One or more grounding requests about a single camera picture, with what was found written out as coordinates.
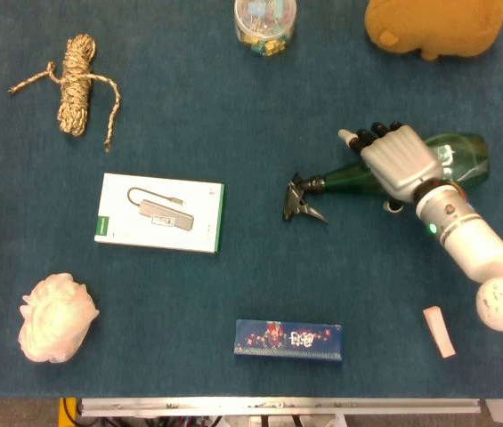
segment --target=blue rectangular box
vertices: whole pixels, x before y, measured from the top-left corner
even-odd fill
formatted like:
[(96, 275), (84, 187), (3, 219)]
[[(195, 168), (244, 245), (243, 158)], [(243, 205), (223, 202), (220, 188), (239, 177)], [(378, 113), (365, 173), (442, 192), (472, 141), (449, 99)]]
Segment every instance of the blue rectangular box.
[(236, 355), (342, 361), (340, 325), (238, 319)]

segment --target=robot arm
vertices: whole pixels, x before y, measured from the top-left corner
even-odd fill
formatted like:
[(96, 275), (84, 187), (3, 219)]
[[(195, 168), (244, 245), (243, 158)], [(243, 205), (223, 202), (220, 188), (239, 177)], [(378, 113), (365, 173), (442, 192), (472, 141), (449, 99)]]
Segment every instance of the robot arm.
[(481, 283), (476, 308), (489, 327), (503, 331), (503, 241), (464, 199), (443, 181), (440, 162), (415, 131), (399, 123), (338, 136), (358, 153), (390, 195), (390, 204), (416, 204), (423, 221), (458, 266)]

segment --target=rope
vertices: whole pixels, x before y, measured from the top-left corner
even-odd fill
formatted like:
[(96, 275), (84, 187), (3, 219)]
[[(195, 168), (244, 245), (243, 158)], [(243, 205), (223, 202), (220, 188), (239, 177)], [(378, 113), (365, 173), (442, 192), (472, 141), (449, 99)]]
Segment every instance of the rope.
[(61, 85), (61, 105), (57, 112), (59, 128), (65, 133), (79, 136), (85, 131), (87, 123), (87, 110), (89, 108), (89, 90), (91, 80), (99, 80), (110, 85), (115, 92), (115, 105), (109, 115), (107, 138), (105, 139), (105, 151), (110, 151), (112, 129), (115, 123), (115, 115), (120, 107), (120, 93), (117, 84), (111, 79), (91, 74), (91, 60), (95, 53), (95, 43), (91, 36), (80, 34), (67, 41), (67, 51), (63, 59), (63, 76), (55, 76), (55, 62), (49, 61), (45, 71), (24, 80), (8, 90), (14, 95), (19, 89), (31, 85), (42, 77), (49, 76), (54, 83)]

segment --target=crumpled white object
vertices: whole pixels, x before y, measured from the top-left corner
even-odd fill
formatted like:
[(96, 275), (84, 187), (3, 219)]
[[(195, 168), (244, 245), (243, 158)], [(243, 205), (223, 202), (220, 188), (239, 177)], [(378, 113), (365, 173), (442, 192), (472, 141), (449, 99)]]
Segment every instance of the crumpled white object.
[(68, 273), (52, 274), (39, 282), (20, 306), (25, 319), (18, 341), (34, 362), (61, 363), (70, 359), (99, 315), (85, 285)]

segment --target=brown plush toy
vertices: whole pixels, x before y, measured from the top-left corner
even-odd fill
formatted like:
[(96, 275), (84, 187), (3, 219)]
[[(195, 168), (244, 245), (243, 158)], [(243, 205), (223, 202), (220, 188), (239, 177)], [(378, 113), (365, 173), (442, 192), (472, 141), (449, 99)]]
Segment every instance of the brown plush toy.
[(502, 22), (503, 0), (370, 0), (366, 9), (372, 42), (394, 53), (421, 49), (424, 60), (478, 55)]

